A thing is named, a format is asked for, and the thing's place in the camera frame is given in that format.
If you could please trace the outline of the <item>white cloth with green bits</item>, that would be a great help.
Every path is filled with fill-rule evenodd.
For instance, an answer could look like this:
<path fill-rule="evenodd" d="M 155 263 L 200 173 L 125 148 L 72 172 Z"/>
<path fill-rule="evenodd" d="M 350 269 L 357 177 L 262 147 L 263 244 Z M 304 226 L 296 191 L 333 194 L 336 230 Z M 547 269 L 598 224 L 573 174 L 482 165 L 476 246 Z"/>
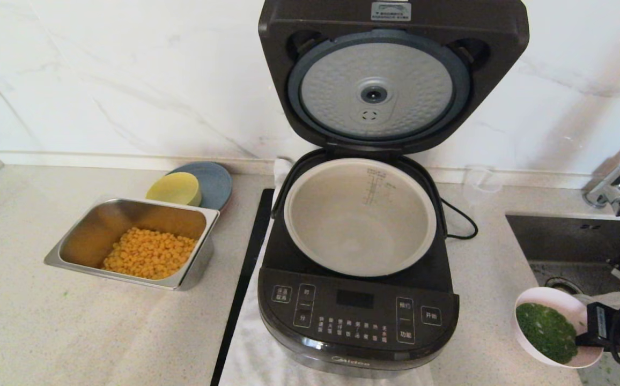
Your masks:
<path fill-rule="evenodd" d="M 583 294 L 574 296 L 583 305 L 598 301 L 611 308 L 620 309 L 620 292 L 596 296 Z M 620 386 L 620 365 L 612 359 L 611 353 L 605 352 L 597 364 L 578 369 L 578 376 L 583 386 Z"/>

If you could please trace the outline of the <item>long black strip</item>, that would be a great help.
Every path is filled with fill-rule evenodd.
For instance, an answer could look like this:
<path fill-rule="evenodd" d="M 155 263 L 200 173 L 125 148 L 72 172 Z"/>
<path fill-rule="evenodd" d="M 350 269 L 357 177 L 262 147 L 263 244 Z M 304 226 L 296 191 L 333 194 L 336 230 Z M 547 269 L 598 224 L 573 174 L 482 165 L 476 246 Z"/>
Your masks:
<path fill-rule="evenodd" d="M 234 292 L 234 298 L 231 304 L 226 327 L 219 347 L 215 368 L 210 379 L 210 386 L 219 386 L 219 382 L 226 364 L 227 354 L 231 347 L 231 341 L 234 337 L 235 329 L 240 317 L 241 308 L 245 300 L 249 283 L 262 250 L 265 236 L 268 232 L 268 226 L 271 219 L 272 208 L 274 205 L 274 189 L 263 189 L 256 210 L 256 216 L 249 235 L 248 247 L 244 256 L 243 264 L 238 278 L 237 287 Z"/>

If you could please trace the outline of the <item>grey dimpled inner lid plate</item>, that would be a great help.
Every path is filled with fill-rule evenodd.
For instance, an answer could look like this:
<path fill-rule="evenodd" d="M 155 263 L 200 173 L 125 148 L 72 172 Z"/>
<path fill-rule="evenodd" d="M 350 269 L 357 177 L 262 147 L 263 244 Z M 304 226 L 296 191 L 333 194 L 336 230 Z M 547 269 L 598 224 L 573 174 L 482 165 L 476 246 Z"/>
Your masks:
<path fill-rule="evenodd" d="M 304 125 L 355 143 L 410 143 L 448 126 L 471 94 L 471 75 L 448 47 L 403 30 L 321 42 L 286 83 Z"/>

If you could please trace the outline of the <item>black rice cooker lid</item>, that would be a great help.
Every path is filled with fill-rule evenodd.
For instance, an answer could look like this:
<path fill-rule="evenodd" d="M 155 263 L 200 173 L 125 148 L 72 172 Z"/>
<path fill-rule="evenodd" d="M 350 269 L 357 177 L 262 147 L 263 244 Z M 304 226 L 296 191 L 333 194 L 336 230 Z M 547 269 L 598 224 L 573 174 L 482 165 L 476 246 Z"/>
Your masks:
<path fill-rule="evenodd" d="M 466 64 L 471 94 L 444 129 L 410 143 L 355 143 L 304 125 L 287 97 L 291 69 L 321 42 L 376 29 L 403 30 L 448 47 Z M 448 139 L 506 76 L 530 42 L 522 0 L 265 0 L 258 33 L 265 59 L 295 133 L 335 155 L 394 159 Z"/>

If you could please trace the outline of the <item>chopped green vegetables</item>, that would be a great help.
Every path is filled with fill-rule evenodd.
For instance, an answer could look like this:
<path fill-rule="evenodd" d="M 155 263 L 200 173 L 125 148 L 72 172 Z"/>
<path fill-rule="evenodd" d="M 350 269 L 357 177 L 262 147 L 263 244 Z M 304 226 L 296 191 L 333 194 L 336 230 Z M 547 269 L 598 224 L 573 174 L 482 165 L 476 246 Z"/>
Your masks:
<path fill-rule="evenodd" d="M 577 356 L 577 331 L 557 310 L 539 303 L 523 303 L 515 309 L 519 329 L 543 356 L 567 364 Z"/>

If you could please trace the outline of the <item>round sink drain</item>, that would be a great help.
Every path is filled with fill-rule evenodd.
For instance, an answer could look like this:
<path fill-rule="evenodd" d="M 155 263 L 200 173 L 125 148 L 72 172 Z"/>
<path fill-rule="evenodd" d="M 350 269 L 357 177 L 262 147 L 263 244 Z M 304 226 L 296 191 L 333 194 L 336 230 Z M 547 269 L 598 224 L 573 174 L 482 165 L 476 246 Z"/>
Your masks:
<path fill-rule="evenodd" d="M 580 288 L 580 286 L 578 286 L 577 284 L 573 283 L 572 281 L 566 278 L 560 278 L 560 277 L 549 278 L 545 281 L 543 286 L 547 288 L 553 288 L 555 290 L 562 291 L 564 293 L 567 293 L 568 295 L 583 295 L 584 294 L 584 291 L 582 290 L 582 288 Z"/>

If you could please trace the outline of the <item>grey inner cooking pot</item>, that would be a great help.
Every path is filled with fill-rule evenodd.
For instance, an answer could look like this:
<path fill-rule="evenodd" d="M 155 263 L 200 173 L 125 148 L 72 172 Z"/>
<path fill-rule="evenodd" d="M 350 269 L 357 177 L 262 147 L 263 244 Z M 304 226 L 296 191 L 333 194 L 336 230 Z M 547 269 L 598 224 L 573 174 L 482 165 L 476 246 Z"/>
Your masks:
<path fill-rule="evenodd" d="M 433 245 L 439 224 L 415 178 L 362 158 L 327 161 L 303 173 L 286 195 L 283 218 L 305 256 L 362 278 L 413 266 Z"/>

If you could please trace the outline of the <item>stainless steel tray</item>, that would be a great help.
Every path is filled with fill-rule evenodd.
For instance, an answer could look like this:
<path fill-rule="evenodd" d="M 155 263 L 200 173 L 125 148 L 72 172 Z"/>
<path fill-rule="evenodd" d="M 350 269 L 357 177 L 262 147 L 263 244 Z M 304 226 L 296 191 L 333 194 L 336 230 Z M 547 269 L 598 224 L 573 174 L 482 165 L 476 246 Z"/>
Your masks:
<path fill-rule="evenodd" d="M 187 291 L 195 286 L 214 254 L 210 234 L 219 210 L 177 205 L 148 199 L 99 199 L 65 233 L 43 260 L 45 265 L 116 279 L 168 291 Z M 101 269 L 113 244 L 132 227 L 195 239 L 187 261 L 174 274 L 149 279 Z"/>

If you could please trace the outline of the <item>white round bowl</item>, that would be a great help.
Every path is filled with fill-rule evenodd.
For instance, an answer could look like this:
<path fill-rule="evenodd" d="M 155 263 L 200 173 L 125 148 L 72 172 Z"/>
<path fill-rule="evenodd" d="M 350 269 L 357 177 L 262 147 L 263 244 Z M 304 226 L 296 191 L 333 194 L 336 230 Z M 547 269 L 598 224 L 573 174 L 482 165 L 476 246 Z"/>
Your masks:
<path fill-rule="evenodd" d="M 577 335 L 581 335 L 587 331 L 587 306 L 583 305 L 583 303 L 577 300 L 575 296 L 568 295 L 567 293 L 553 288 L 535 287 L 523 291 L 523 293 L 521 293 L 521 295 L 519 295 L 516 299 L 516 303 L 514 305 L 512 327 L 514 337 L 518 341 L 518 344 L 528 354 L 530 354 L 533 359 L 536 359 L 543 364 L 547 364 L 548 366 L 567 367 L 573 369 L 590 367 L 600 361 L 604 349 L 599 347 L 577 347 L 577 356 L 575 356 L 572 361 L 567 364 L 560 364 L 543 356 L 531 345 L 519 329 L 515 309 L 523 303 L 539 303 L 540 305 L 549 306 L 557 310 L 574 325 Z"/>

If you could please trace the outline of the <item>blue grey plate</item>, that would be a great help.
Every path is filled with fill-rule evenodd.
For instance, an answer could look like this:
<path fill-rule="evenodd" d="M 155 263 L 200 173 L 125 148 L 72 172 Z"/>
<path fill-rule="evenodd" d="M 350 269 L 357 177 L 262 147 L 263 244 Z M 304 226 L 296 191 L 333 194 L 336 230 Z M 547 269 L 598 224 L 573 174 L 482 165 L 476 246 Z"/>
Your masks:
<path fill-rule="evenodd" d="M 188 173 L 197 178 L 202 196 L 199 207 L 221 211 L 231 198 L 233 188 L 231 174 L 218 163 L 193 162 L 173 169 L 169 173 Z"/>

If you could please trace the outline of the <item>clear measuring cup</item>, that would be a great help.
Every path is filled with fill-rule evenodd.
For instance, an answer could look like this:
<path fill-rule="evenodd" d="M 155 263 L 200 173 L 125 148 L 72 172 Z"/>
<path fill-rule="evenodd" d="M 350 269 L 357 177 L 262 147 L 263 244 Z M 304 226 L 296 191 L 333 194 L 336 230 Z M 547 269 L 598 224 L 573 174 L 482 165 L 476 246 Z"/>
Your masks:
<path fill-rule="evenodd" d="M 501 192 L 503 187 L 495 168 L 470 165 L 463 178 L 463 197 L 471 207 L 476 207 Z"/>

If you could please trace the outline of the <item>yellow corn kernels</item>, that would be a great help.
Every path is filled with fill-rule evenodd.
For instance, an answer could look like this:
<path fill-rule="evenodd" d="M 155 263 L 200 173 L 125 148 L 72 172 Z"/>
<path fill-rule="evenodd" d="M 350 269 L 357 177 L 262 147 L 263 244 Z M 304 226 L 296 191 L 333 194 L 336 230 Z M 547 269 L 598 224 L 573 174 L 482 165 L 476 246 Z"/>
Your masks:
<path fill-rule="evenodd" d="M 112 245 L 101 269 L 136 278 L 165 279 L 187 262 L 196 239 L 132 227 Z"/>

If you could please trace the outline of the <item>yellow bowl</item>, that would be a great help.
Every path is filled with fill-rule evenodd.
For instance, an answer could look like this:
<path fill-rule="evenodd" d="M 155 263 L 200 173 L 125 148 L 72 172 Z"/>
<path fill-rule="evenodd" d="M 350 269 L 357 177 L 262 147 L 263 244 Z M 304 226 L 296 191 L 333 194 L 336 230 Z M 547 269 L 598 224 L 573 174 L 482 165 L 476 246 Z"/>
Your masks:
<path fill-rule="evenodd" d="M 197 176 L 191 173 L 170 173 L 158 179 L 148 189 L 145 198 L 199 207 L 203 195 Z"/>

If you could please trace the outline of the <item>stainless steel sink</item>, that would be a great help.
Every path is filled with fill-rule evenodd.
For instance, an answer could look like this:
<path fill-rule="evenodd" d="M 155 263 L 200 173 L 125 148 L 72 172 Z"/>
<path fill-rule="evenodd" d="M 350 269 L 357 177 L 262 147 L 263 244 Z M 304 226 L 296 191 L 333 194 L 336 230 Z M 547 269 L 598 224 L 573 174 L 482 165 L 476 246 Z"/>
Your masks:
<path fill-rule="evenodd" d="M 620 292 L 608 261 L 620 255 L 620 220 L 509 214 L 507 220 L 532 269 L 537 287 L 566 278 L 584 295 Z"/>

